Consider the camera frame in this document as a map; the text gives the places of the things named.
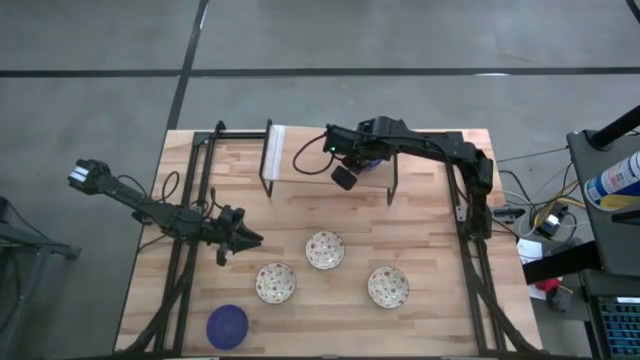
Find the butcher block tabletop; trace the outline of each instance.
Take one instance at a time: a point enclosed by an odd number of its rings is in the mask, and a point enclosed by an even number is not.
[[[460,131],[465,141],[494,158],[486,129]],[[185,178],[193,133],[168,132],[153,189],[155,198],[160,197],[170,172],[176,170]],[[297,142],[308,140],[305,136]],[[279,181],[268,198],[258,177],[263,144],[264,140],[216,140],[210,178],[216,201],[244,208],[245,224],[264,236],[264,241],[261,247],[229,254],[225,267],[216,265],[217,245],[200,243],[183,355],[477,354],[442,163],[399,155],[399,184],[391,206],[387,206],[383,188],[357,186],[345,191],[330,183]],[[197,196],[203,157],[204,149],[192,199]],[[310,170],[322,168],[327,160],[306,159],[305,169]],[[167,201],[179,204],[182,186]],[[504,200],[496,166],[489,204],[503,206]],[[337,233],[345,244],[343,262],[327,271],[313,268],[305,256],[307,240],[322,230]],[[157,227],[147,227],[141,244],[159,235]],[[171,239],[164,239],[138,255],[116,349],[131,344],[160,306],[171,244]],[[494,233],[487,246],[500,306],[525,338],[540,347],[513,236]],[[297,288],[286,302],[269,305],[256,294],[255,278],[260,268],[276,261],[294,270]],[[379,307],[367,292],[369,274],[383,265],[399,268],[411,287],[406,303],[396,309]],[[209,315],[225,304],[240,306],[249,318],[247,337],[231,351],[217,350],[206,336]],[[492,344],[489,315],[482,307],[486,336]],[[177,308],[174,306],[169,321],[167,346],[173,341]]]

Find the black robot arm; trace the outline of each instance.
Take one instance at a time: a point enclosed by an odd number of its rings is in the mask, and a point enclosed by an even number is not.
[[[218,265],[226,264],[229,251],[235,254],[262,245],[263,237],[244,225],[242,208],[225,205],[217,218],[207,218],[200,211],[153,200],[121,182],[107,164],[97,160],[78,160],[67,179],[69,186],[85,194],[104,194],[127,205],[134,210],[134,219],[144,225],[155,223],[174,239],[219,244]]]
[[[457,166],[467,191],[465,235],[491,237],[487,195],[493,187],[493,161],[474,144],[465,142],[460,133],[419,133],[409,130],[402,120],[381,116],[358,123],[356,130],[327,125],[323,151],[343,155],[343,167],[336,168],[332,178],[346,190],[355,184],[352,173],[357,175],[372,161],[388,161],[398,153]]]

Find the white bowl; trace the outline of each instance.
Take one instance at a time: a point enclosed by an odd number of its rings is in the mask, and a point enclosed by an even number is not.
[[[369,296],[386,309],[397,308],[407,302],[409,280],[398,268],[381,266],[369,276]]]
[[[256,275],[256,292],[268,304],[281,304],[296,290],[296,275],[287,264],[265,265]]]
[[[344,259],[344,243],[338,234],[320,231],[307,241],[305,254],[309,263],[316,269],[333,269]]]

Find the red object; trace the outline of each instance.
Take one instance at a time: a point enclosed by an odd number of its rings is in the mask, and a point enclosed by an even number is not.
[[[560,280],[558,279],[548,279],[536,283],[536,287],[546,293],[557,289],[558,286],[560,286]]]

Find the gray floor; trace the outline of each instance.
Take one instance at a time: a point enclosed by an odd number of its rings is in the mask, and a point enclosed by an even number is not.
[[[5,0],[0,70],[180,68],[197,5]],[[640,66],[639,38],[623,0],[212,0],[194,68]],[[22,358],[112,349],[140,226],[65,178],[78,158],[97,158],[150,188],[176,84],[0,79],[0,193],[45,233],[83,247],[78,262],[47,270]],[[640,76],[630,75],[191,79],[178,128],[351,125],[384,114],[413,127],[489,128],[507,158],[561,147],[567,132],[606,124],[638,94]],[[568,163],[561,152],[500,168],[533,192]],[[579,322],[540,306],[536,315],[547,349],[589,353]]]

